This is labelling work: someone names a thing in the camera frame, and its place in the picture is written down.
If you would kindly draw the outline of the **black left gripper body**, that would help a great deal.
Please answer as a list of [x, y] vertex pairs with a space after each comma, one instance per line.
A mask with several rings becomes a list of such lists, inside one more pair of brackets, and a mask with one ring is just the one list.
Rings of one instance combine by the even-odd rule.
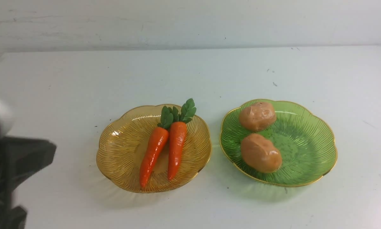
[[57, 146], [46, 139], [8, 136], [13, 113], [0, 99], [0, 229], [23, 229], [27, 210], [13, 206], [13, 192], [52, 164]]

